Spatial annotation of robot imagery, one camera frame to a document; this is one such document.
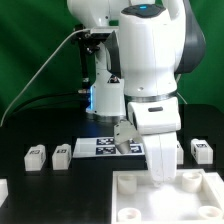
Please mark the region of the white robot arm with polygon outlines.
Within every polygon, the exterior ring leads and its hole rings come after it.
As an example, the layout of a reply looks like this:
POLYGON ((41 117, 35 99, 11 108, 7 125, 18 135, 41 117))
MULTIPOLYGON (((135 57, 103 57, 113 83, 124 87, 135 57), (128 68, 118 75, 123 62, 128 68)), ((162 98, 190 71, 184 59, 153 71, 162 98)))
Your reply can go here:
POLYGON ((87 29, 81 39, 95 54, 90 118, 115 120, 120 153, 131 139, 144 145, 155 183, 177 170, 181 129, 177 74, 189 73, 205 54, 205 38, 189 0, 67 0, 70 13, 87 29))

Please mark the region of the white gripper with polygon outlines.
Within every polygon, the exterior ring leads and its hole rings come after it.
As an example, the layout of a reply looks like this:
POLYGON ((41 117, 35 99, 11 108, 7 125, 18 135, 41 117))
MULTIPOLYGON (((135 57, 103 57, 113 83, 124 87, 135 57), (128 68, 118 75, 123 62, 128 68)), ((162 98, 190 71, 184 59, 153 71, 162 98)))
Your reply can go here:
POLYGON ((142 140, 154 187, 173 180, 177 170, 176 132, 181 129, 177 98, 130 102, 128 118, 129 121, 121 120, 114 126, 114 144, 118 151, 127 154, 131 140, 137 143, 142 140))

